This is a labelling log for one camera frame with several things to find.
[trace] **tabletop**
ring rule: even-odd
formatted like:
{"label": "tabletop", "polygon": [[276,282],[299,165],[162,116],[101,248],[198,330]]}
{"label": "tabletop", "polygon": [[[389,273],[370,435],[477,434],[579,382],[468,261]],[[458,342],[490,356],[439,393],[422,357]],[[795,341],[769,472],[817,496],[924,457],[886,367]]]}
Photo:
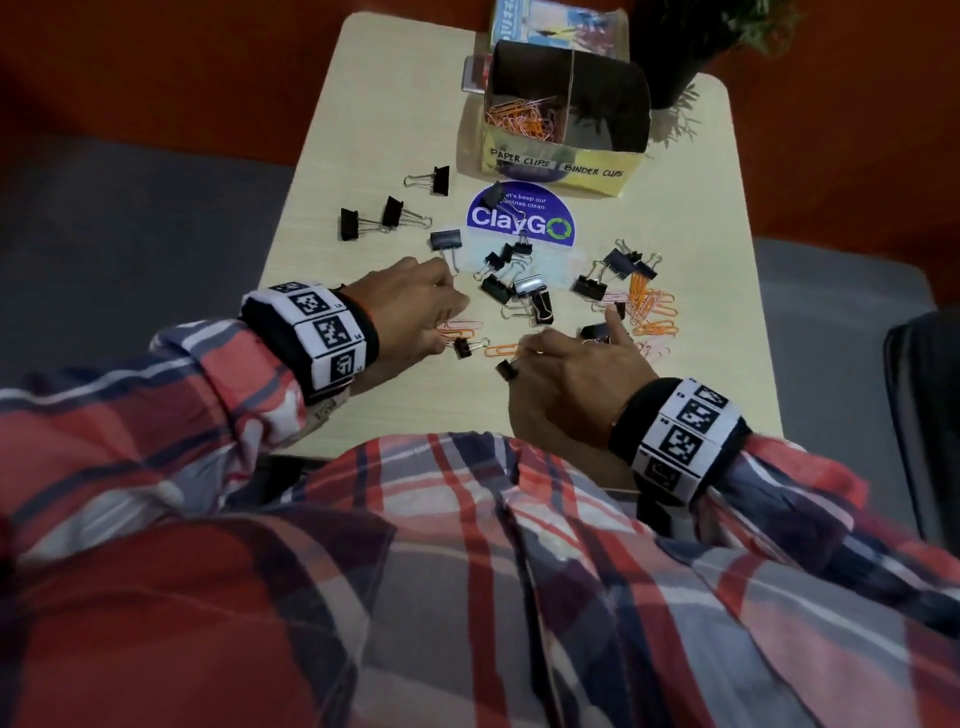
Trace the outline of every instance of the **tabletop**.
{"label": "tabletop", "polygon": [[[324,90],[276,230],[262,286],[292,279],[350,282],[405,255],[432,255],[428,233],[338,239],[340,208],[379,219],[388,195],[434,218],[433,230],[462,227],[474,196],[496,177],[479,172],[482,98],[461,91],[464,59],[483,52],[482,36],[429,23],[360,12],[344,23]],[[760,301],[750,223],[727,91],[701,74],[688,116],[692,138],[652,142],[619,198],[552,186],[574,215],[575,249],[603,257],[616,238],[663,262],[656,287],[676,297],[680,333],[655,363],[662,376],[693,376],[737,402],[754,430],[781,435],[773,365]],[[407,175],[451,167],[448,197],[405,189]],[[532,331],[503,320],[497,302],[465,271],[471,296],[462,318],[484,322],[483,336],[514,343]],[[568,291],[551,291],[555,328],[575,335],[602,320]],[[490,430],[510,434],[508,387],[483,352],[458,360],[429,357],[398,379],[350,400],[331,423],[291,454],[333,457],[387,434]]]}

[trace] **shirt sleeve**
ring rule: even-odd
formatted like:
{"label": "shirt sleeve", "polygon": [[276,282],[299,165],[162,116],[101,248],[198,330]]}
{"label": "shirt sleeve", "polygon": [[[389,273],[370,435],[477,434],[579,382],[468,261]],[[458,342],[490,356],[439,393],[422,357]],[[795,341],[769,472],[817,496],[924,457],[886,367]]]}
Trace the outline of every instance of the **shirt sleeve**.
{"label": "shirt sleeve", "polygon": [[0,555],[42,564],[218,511],[305,420],[290,371],[246,326],[164,330],[115,368],[0,390]]}
{"label": "shirt sleeve", "polygon": [[703,543],[748,548],[960,637],[960,563],[870,513],[867,496],[842,465],[753,435],[693,515]]}

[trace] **red wall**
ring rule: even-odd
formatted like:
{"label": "red wall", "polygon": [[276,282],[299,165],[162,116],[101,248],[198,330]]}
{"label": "red wall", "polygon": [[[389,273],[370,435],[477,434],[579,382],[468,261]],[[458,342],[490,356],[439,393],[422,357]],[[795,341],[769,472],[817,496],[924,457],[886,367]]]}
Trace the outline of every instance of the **red wall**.
{"label": "red wall", "polygon": [[[20,115],[63,133],[292,164],[350,12],[482,30],[491,2],[8,0],[0,131]],[[960,301],[960,6],[933,5],[801,0],[789,54],[734,53],[711,70],[731,92],[755,234],[917,263],[946,302]]]}

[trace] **gray floor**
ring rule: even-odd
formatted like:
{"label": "gray floor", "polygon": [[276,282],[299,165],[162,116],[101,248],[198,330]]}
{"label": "gray floor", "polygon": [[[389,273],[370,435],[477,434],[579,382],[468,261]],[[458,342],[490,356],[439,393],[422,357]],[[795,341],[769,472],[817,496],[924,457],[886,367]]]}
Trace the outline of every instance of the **gray floor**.
{"label": "gray floor", "polygon": [[0,382],[236,312],[293,168],[51,139],[0,195]]}
{"label": "gray floor", "polygon": [[[254,288],[293,169],[52,140],[0,195],[0,382],[142,351]],[[911,525],[883,385],[886,331],[931,310],[909,266],[757,240],[785,434]]]}

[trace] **purple sticker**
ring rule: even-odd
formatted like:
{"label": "purple sticker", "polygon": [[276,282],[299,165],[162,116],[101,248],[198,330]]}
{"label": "purple sticker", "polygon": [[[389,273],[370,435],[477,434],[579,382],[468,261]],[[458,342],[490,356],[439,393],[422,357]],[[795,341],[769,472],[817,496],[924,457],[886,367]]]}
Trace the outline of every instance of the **purple sticker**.
{"label": "purple sticker", "polygon": [[473,198],[467,210],[468,228],[501,232],[511,237],[518,237],[525,231],[531,240],[573,247],[576,228],[573,215],[563,200],[531,182],[507,181],[501,184],[507,194],[495,209],[486,209],[480,202],[486,189]]}

